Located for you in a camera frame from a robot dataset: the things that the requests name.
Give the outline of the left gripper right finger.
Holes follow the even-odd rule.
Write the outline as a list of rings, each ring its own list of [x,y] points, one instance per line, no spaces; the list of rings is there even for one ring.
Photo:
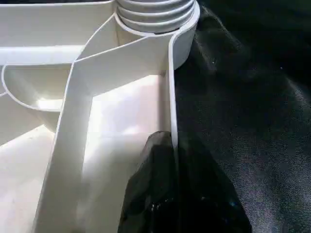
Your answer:
[[[197,137],[174,135],[180,233],[250,233],[235,187]]]

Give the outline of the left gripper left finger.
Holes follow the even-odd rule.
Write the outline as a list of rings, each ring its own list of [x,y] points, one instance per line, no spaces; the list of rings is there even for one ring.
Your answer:
[[[125,190],[118,232],[176,232],[176,165],[171,133],[151,134]]]

